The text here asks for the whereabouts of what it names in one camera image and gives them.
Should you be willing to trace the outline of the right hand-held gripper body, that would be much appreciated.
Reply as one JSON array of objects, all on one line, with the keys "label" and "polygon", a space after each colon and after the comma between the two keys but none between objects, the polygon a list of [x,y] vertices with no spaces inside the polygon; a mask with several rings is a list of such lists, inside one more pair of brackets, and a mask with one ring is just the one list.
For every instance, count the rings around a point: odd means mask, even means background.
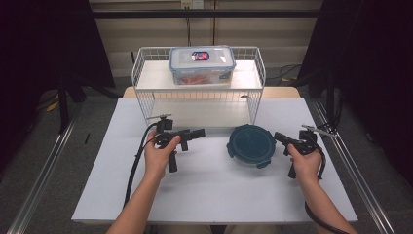
[{"label": "right hand-held gripper body", "polygon": [[299,138],[294,139],[294,138],[289,137],[286,140],[286,143],[284,144],[284,146],[288,147],[290,144],[292,144],[301,155],[308,155],[314,152],[315,150],[317,150],[321,155],[321,164],[319,167],[318,179],[322,179],[322,174],[324,172],[325,164],[326,164],[326,157],[321,147],[318,145],[317,134],[320,134],[322,137],[333,137],[333,138],[337,138],[337,135],[318,129],[314,126],[303,124],[302,127],[303,127],[303,130],[299,131]]}]

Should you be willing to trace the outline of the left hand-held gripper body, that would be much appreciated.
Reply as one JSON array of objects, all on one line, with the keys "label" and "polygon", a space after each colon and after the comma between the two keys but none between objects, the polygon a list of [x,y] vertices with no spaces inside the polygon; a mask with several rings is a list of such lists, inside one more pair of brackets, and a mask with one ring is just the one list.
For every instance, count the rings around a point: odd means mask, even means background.
[{"label": "left hand-held gripper body", "polygon": [[[156,136],[155,136],[155,143],[160,146],[160,148],[165,148],[171,142],[171,140],[179,136],[180,142],[181,140],[186,140],[188,142],[190,136],[190,130],[181,130],[178,132],[171,132],[173,128],[173,120],[169,119],[168,117],[171,114],[162,114],[159,116],[149,117],[148,119],[160,118],[160,120],[156,123]],[[169,172],[175,173],[177,172],[177,163],[176,163],[176,153],[174,149],[169,155]]]}]

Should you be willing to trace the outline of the round container dark teal lid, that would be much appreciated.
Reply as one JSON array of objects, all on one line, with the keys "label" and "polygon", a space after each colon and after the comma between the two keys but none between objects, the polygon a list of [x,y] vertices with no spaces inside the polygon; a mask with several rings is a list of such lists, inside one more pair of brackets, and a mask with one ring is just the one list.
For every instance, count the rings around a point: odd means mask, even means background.
[{"label": "round container dark teal lid", "polygon": [[231,132],[226,147],[231,158],[237,158],[245,164],[262,169],[272,161],[276,140],[269,131],[259,126],[245,124]]}]

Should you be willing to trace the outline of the white wire rack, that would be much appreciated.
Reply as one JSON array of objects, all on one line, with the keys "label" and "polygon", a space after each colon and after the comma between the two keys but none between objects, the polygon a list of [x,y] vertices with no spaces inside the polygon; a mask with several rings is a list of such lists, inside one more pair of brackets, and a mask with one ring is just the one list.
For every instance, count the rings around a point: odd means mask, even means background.
[{"label": "white wire rack", "polygon": [[257,47],[230,47],[236,67],[229,84],[175,85],[169,70],[171,47],[138,50],[131,73],[132,85],[146,124],[171,114],[176,128],[233,128],[255,122],[266,80]]}]

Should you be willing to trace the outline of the clear rectangular container blue lid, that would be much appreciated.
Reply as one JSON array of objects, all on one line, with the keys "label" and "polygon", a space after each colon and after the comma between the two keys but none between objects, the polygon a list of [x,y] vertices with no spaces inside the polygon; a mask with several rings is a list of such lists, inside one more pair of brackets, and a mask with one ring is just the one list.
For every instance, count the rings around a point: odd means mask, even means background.
[{"label": "clear rectangular container blue lid", "polygon": [[233,50],[226,45],[174,47],[169,51],[169,70],[175,85],[229,84],[235,67]]}]

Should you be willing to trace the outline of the person's right hand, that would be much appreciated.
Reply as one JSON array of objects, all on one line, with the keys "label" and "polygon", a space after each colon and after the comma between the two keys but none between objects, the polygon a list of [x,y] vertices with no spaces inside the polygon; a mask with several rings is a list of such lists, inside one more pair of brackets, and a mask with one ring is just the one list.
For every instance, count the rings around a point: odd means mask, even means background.
[{"label": "person's right hand", "polygon": [[291,155],[291,162],[296,172],[296,179],[300,185],[309,185],[319,181],[318,172],[321,164],[321,155],[316,149],[314,152],[302,155],[290,144],[287,147]]}]

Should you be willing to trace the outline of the person's left hand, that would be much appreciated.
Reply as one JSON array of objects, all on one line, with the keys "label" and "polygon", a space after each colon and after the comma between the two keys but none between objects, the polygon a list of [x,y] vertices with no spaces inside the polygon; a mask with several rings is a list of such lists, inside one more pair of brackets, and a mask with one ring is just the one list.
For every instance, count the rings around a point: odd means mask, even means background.
[{"label": "person's left hand", "polygon": [[155,146],[156,133],[151,132],[147,137],[144,147],[145,158],[145,178],[155,178],[160,180],[165,175],[166,166],[169,162],[169,155],[175,150],[180,142],[180,136],[175,136],[165,148]]}]

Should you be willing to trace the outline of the wooden table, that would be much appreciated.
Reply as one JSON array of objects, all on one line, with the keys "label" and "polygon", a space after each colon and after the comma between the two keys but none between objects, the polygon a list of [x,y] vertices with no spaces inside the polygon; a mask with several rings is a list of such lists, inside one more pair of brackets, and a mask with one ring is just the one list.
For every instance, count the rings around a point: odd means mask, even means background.
[{"label": "wooden table", "polygon": [[[123,94],[124,98],[134,98],[133,87],[127,87]],[[298,90],[294,87],[265,87],[262,92],[263,98],[300,98]]]}]

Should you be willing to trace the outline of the dark curtain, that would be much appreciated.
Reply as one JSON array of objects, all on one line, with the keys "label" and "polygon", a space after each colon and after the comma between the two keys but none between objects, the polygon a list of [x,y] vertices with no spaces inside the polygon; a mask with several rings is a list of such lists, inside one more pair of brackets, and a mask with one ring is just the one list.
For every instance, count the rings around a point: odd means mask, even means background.
[{"label": "dark curtain", "polygon": [[298,79],[332,79],[413,185],[413,0],[322,0]]},{"label": "dark curtain", "polygon": [[89,0],[0,0],[0,172],[34,123],[40,96],[115,86]]}]

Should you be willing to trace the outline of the black horizontal bar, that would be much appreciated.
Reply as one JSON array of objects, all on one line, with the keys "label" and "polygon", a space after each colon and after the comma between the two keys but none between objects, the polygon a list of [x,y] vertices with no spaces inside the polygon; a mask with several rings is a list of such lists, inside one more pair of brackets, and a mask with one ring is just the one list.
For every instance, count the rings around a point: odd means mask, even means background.
[{"label": "black horizontal bar", "polygon": [[131,10],[93,11],[96,19],[131,18],[317,18],[320,10]]}]

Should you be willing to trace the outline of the metal floor rail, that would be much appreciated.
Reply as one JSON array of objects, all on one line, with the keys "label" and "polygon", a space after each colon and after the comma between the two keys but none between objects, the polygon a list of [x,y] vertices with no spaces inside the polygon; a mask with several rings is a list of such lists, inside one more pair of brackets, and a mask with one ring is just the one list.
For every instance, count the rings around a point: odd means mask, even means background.
[{"label": "metal floor rail", "polygon": [[328,123],[327,111],[325,107],[320,100],[314,101],[314,107],[322,123],[324,124],[326,131],[330,134],[335,134],[335,137],[331,139],[332,143],[334,144],[335,149],[338,151],[338,154],[340,155],[340,158],[342,159],[348,173],[350,174],[350,177],[355,187],[357,188],[357,192],[361,197],[365,207],[367,208],[370,216],[372,217],[376,227],[378,228],[379,233],[395,234],[386,213],[384,212],[382,206],[379,204],[375,195],[366,183],[348,147],[342,140],[340,134]]},{"label": "metal floor rail", "polygon": [[53,149],[51,150],[40,174],[37,176],[29,194],[26,196],[21,205],[17,215],[15,216],[10,228],[6,234],[24,234],[27,226],[32,219],[37,206],[45,192],[49,180],[55,170],[56,164],[63,152],[66,143],[68,142],[71,133],[79,119],[80,113],[84,104],[77,104],[73,110],[72,118],[69,120],[67,126],[57,136]]}]

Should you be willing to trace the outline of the white wall socket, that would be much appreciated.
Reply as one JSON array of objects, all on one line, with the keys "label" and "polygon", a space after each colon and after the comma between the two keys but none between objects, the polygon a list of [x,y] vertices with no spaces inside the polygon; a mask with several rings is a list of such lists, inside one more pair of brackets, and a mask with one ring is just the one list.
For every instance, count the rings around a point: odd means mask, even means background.
[{"label": "white wall socket", "polygon": [[205,6],[204,0],[180,0],[182,9],[202,9]]}]

